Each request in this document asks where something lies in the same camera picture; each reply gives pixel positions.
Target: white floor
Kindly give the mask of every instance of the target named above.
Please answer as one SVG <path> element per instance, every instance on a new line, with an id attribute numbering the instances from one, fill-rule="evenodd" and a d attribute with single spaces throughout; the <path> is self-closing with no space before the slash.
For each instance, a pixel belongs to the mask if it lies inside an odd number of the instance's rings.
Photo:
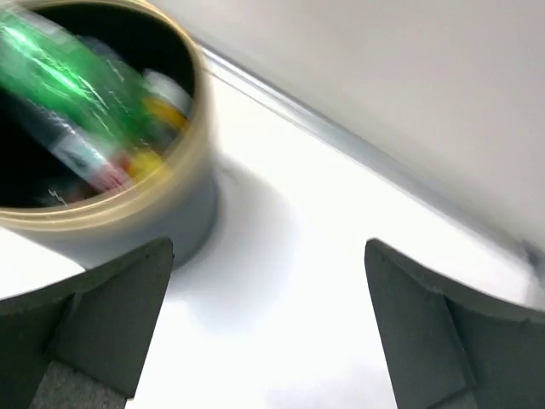
<path id="1" fill-rule="evenodd" d="M 212 82 L 220 220 L 173 273 L 129 409 L 395 408 L 364 271 L 373 237 L 467 285 L 545 309 L 522 262 Z M 0 298 L 81 271 L 8 231 L 0 241 Z M 34 257 L 16 256 L 23 246 Z"/>

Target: white wall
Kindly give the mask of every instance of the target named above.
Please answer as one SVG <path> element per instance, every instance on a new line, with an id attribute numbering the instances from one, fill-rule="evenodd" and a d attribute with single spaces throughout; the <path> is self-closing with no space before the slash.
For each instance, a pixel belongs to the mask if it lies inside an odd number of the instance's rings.
<path id="1" fill-rule="evenodd" d="M 545 2 L 153 0 L 195 36 L 545 248 Z"/>

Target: green plastic bottle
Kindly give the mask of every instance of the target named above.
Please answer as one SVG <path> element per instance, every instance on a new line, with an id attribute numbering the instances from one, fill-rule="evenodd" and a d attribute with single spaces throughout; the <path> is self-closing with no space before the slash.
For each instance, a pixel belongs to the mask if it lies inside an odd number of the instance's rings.
<path id="1" fill-rule="evenodd" d="M 0 10 L 0 86 L 111 142 L 138 143 L 150 126 L 137 72 L 13 5 Z"/>

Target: round container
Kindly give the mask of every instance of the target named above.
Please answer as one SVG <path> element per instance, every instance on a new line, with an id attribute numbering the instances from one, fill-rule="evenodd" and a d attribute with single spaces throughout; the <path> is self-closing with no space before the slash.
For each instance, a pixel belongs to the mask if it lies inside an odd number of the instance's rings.
<path id="1" fill-rule="evenodd" d="M 174 243 L 175 265 L 208 237 L 216 188 L 209 145 L 209 93 L 201 54 L 187 34 L 149 3 L 130 0 L 44 0 L 23 4 L 74 34 L 96 37 L 139 71 L 162 72 L 193 98 L 191 124 L 165 155 L 170 172 L 149 175 L 116 195 L 68 207 L 23 208 L 36 182 L 59 164 L 0 112 L 0 227 L 15 231 L 85 268 L 157 237 Z"/>

